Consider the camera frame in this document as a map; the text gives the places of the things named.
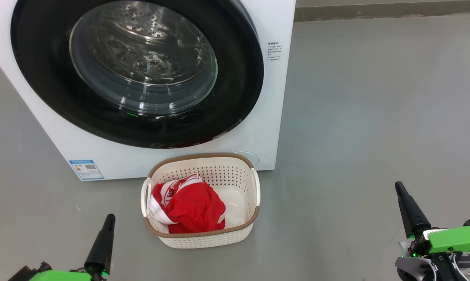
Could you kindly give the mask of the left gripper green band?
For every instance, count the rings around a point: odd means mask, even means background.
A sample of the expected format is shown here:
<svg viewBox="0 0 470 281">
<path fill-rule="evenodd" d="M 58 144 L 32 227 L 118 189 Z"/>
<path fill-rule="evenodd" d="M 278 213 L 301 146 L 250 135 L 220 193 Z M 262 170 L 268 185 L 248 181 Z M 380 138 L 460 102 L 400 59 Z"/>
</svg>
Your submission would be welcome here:
<svg viewBox="0 0 470 281">
<path fill-rule="evenodd" d="M 30 281 L 106 281 L 111 271 L 115 222 L 115 215 L 108 214 L 84 263 L 87 272 L 45 270 Z"/>
</svg>

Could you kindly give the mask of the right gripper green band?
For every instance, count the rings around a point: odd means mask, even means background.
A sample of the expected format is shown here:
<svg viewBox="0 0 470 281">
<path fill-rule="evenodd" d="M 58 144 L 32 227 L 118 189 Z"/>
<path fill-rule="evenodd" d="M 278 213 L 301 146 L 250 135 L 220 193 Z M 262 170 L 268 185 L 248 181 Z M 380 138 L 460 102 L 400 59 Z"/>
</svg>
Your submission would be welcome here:
<svg viewBox="0 0 470 281">
<path fill-rule="evenodd" d="M 406 238 L 412 239 L 410 244 L 399 242 L 402 256 L 470 253 L 470 226 L 430 229 L 430 222 L 404 184 L 397 181 L 395 190 Z"/>
</svg>

